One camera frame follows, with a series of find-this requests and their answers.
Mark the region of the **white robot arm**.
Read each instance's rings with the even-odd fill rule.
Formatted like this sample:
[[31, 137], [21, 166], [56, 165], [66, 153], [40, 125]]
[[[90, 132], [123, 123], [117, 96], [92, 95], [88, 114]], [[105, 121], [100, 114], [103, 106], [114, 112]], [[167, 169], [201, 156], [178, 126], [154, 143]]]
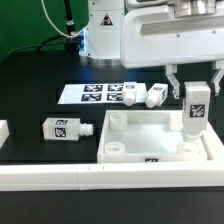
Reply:
[[126, 68], [164, 66], [180, 97], [174, 76], [179, 64], [212, 61], [212, 90], [224, 77], [224, 0], [125, 0], [120, 60]]

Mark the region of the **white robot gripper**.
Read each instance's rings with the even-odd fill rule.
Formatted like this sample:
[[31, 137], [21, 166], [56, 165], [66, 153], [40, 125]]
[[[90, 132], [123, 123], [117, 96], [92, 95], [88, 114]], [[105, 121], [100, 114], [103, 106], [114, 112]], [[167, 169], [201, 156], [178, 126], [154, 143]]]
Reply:
[[126, 68], [165, 66], [165, 75], [180, 97], [175, 64], [215, 61], [211, 79], [214, 95], [224, 77], [224, 4], [214, 15], [175, 18], [171, 6], [138, 8], [128, 12], [121, 31], [121, 63]]

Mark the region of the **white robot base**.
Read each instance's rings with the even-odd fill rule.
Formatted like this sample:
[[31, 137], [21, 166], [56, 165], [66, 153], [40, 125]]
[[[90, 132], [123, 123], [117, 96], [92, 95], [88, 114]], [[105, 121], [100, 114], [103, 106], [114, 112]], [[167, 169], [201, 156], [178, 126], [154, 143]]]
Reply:
[[89, 20], [83, 29], [83, 62], [106, 66], [120, 64], [120, 35], [124, 0], [88, 0]]

